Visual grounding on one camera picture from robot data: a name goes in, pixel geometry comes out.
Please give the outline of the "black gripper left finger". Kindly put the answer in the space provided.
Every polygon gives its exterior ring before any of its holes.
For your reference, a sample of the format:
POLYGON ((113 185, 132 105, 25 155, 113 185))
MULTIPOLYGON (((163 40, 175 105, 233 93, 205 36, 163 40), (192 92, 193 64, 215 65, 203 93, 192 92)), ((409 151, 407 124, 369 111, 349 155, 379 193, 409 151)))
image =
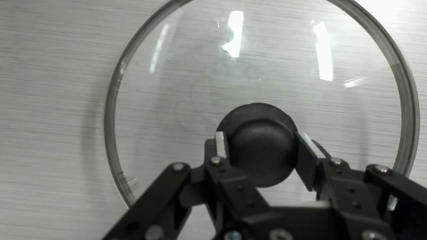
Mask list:
POLYGON ((268 203, 247 176, 232 169, 223 132, 208 139, 204 151, 200 167, 183 161, 165 167, 102 240, 176 240, 196 205, 207 208, 215 240, 255 240, 268 203))

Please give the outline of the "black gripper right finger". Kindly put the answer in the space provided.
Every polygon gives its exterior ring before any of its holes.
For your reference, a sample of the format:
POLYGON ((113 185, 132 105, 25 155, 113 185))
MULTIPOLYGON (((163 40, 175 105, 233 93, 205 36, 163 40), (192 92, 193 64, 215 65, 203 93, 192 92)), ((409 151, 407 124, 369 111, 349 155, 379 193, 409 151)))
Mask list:
POLYGON ((380 164, 364 171, 296 133, 296 172, 337 215, 344 240, 427 240, 427 189, 380 164))

